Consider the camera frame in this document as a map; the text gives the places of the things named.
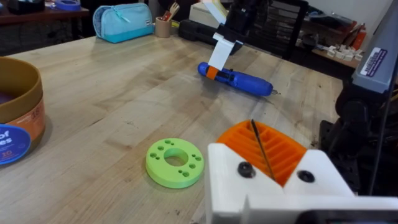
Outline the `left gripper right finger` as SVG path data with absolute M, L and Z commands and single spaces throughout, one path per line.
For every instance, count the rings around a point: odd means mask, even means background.
M 317 149 L 305 149 L 288 136 L 257 121 L 252 130 L 261 162 L 253 189 L 262 195 L 311 195 L 353 197 L 328 156 Z

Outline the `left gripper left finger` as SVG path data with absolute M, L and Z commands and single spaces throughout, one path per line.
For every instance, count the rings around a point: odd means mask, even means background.
M 248 195 L 280 194 L 270 149 L 277 131 L 255 120 L 240 122 L 208 145 L 205 174 L 207 223 L 239 223 Z

